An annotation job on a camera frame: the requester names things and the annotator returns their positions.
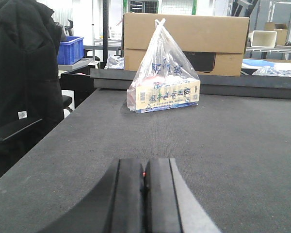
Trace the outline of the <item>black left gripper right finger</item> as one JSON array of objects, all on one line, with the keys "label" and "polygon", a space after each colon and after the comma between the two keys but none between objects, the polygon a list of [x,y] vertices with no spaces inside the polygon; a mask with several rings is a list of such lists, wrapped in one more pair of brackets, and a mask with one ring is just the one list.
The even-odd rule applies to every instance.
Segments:
[{"label": "black left gripper right finger", "polygon": [[147,233],[219,233],[184,181],[174,158],[151,159],[145,169]]}]

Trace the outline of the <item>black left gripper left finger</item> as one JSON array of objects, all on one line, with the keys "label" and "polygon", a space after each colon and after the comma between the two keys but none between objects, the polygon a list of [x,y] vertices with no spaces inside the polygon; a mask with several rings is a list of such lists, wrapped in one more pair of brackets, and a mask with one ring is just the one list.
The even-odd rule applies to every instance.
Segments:
[{"label": "black left gripper left finger", "polygon": [[141,233],[143,188],[141,163],[137,159],[114,159],[90,192],[42,231]]}]

